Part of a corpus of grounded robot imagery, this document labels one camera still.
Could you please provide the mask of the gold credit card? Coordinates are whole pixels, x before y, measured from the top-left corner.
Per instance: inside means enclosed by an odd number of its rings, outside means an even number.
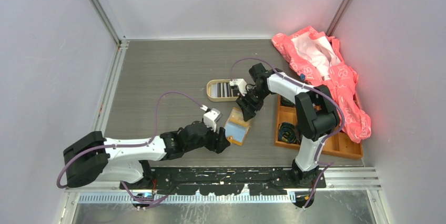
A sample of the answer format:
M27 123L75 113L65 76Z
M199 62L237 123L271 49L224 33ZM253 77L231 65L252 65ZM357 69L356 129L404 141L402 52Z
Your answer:
M232 109L230 113L229 121L242 127L247 127L249 125L249 122L244 120L242 111L235 107Z

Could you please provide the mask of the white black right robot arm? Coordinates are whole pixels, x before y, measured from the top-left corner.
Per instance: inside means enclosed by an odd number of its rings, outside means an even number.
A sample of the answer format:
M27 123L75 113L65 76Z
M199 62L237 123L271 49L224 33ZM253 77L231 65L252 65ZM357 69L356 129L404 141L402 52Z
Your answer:
M232 79L230 87L239 91L236 100L244 121L256 116L268 95L277 94L292 102L296 109L296 137L300 149L292 161L290 177L300 188L311 183L319 169L319 157L325 141L340 124L338 105L325 85L312 86L289 77L279 69L253 65L249 74L254 84Z

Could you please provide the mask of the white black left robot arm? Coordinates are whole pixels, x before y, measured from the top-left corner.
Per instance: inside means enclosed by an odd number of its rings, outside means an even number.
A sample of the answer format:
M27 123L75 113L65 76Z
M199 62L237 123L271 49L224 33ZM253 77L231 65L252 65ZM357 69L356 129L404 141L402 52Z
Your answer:
M69 188L123 181L130 188L146 189L154 180L150 161L178 159L198 148L219 154L229 146L224 128L214 130L202 121L146 139L106 138L94 131L63 151L62 174Z

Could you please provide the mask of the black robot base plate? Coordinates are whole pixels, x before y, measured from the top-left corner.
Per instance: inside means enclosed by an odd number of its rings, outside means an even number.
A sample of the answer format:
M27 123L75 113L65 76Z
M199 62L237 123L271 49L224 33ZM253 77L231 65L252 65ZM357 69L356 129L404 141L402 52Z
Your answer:
M155 167L135 183L125 183L130 190L149 190L159 194L203 196L239 195L244 188L251 196L285 195L289 189L326 186L320 172L298 179L288 167Z

